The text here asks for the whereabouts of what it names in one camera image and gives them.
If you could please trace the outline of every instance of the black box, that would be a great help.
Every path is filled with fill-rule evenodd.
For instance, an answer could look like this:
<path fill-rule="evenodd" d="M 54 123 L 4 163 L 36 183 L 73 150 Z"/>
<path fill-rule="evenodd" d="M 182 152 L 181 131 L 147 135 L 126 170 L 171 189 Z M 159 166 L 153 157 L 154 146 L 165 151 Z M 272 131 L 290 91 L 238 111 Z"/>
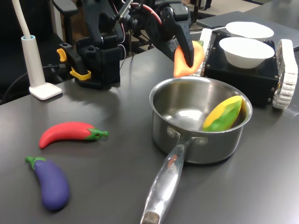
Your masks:
<path fill-rule="evenodd" d="M 248 97 L 252 105 L 263 107 L 271 103 L 278 84 L 276 57 L 264 60 L 253 69 L 237 68 L 228 63 L 224 50 L 219 46 L 223 38 L 227 36 L 216 36 L 206 61 L 204 76 L 234 86 Z M 275 49 L 274 42 L 264 43 Z"/>

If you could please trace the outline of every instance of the saucepan handle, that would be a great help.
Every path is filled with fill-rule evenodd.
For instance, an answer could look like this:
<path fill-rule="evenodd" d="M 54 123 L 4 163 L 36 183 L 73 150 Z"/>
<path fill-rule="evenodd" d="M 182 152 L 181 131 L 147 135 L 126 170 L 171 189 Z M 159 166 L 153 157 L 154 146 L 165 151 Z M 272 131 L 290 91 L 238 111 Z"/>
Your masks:
<path fill-rule="evenodd" d="M 178 140 L 164 160 L 149 190 L 140 224 L 160 224 L 163 220 L 177 190 L 189 144 L 190 141 Z"/>

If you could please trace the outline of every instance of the red chili pepper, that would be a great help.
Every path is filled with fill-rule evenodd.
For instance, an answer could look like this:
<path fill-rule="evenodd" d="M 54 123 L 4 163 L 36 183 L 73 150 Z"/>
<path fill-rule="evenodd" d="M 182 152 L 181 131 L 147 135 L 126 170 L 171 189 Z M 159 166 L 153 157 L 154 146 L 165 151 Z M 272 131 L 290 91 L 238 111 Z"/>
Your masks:
<path fill-rule="evenodd" d="M 58 140 L 97 140 L 108 136 L 108 132 L 101 132 L 94 126 L 83 122 L 65 122 L 45 131 L 39 140 L 41 149 Z"/>

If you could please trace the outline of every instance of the screw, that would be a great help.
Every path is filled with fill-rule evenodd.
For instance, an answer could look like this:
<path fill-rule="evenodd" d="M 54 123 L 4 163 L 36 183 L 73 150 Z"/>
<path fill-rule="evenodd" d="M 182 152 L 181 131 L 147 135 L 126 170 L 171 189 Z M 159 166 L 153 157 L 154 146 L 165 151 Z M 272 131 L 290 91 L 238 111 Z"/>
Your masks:
<path fill-rule="evenodd" d="M 169 127 L 169 128 L 167 129 L 167 134 L 168 134 L 169 137 L 171 137 L 171 138 L 174 138 L 174 137 L 176 136 L 176 132 L 175 132 L 171 127 Z"/>
<path fill-rule="evenodd" d="M 204 146 L 207 143 L 207 139 L 202 138 L 202 137 L 196 137 L 194 139 L 194 143 L 198 146 Z"/>

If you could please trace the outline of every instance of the pot rim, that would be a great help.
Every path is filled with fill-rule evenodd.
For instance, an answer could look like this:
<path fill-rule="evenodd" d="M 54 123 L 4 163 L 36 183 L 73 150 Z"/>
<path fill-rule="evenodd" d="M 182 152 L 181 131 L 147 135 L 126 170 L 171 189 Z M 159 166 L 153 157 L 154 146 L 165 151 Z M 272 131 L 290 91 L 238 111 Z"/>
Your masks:
<path fill-rule="evenodd" d="M 170 82 L 178 82 L 178 81 L 180 81 L 180 80 L 188 80 L 188 81 L 190 81 L 190 80 L 197 80 L 197 81 L 198 81 L 198 80 L 201 80 L 201 81 L 204 81 L 204 82 L 210 82 L 210 81 L 212 80 L 212 81 L 215 81 L 215 82 L 217 82 L 217 83 L 220 83 L 221 85 L 224 85 L 224 86 L 226 86 L 226 87 L 229 87 L 229 88 L 231 88 L 232 90 L 235 90 L 235 91 L 237 91 L 237 92 L 240 92 L 240 96 L 245 100 L 245 102 L 246 102 L 246 104 L 247 104 L 247 106 L 248 106 L 248 108 L 249 108 L 249 113 L 248 113 L 248 115 L 246 115 L 245 120 L 244 120 L 241 124 L 239 124 L 239 125 L 236 126 L 236 127 L 233 127 L 233 128 L 228 129 L 228 130 L 225 130 L 225 131 L 220 131 L 220 132 L 204 132 L 204 131 L 196 131 L 196 130 L 193 130 L 193 129 L 180 127 L 180 126 L 178 126 L 178 125 L 176 125 L 176 124 L 170 122 L 170 121 L 167 120 L 165 117 L 163 117 L 163 116 L 156 110 L 156 108 L 155 108 L 155 106 L 154 106 L 154 102 L 153 102 L 154 96 L 155 96 L 156 92 L 157 92 L 159 89 L 161 89 L 162 87 L 166 86 L 166 85 L 167 85 L 168 83 L 170 83 Z M 216 79 L 205 78 L 205 77 L 194 77 L 194 76 L 193 76 L 193 77 L 192 77 L 192 76 L 185 76 L 185 77 L 180 77 L 180 78 L 169 78 L 169 79 L 166 79 L 166 80 L 164 80 L 164 81 L 158 83 L 158 84 L 151 90 L 151 92 L 150 92 L 150 94 L 149 94 L 149 102 L 150 102 L 150 105 L 151 105 L 151 108 L 153 109 L 153 111 L 154 111 L 154 112 L 155 112 L 161 119 L 163 119 L 164 121 L 168 122 L 169 124 L 171 124 L 171 125 L 174 126 L 174 127 L 177 127 L 177 128 L 179 128 L 179 129 L 182 129 L 182 130 L 185 130 L 185 131 L 189 131 L 189 132 L 195 132 L 195 133 L 226 133 L 226 132 L 234 131 L 234 130 L 236 130 L 236 129 L 238 129 L 238 128 L 243 127 L 243 126 L 250 120 L 250 118 L 251 118 L 251 116 L 252 116 L 252 110 L 253 110 L 252 105 L 251 105 L 251 102 L 249 101 L 249 99 L 245 96 L 244 93 L 242 93 L 242 92 L 241 92 L 240 90 L 238 90 L 237 88 L 235 88 L 235 87 L 233 87 L 233 86 L 231 86 L 231 85 L 229 85 L 229 84 L 227 84 L 227 83 L 224 83 L 224 82 L 222 82 L 222 81 L 216 80 Z"/>

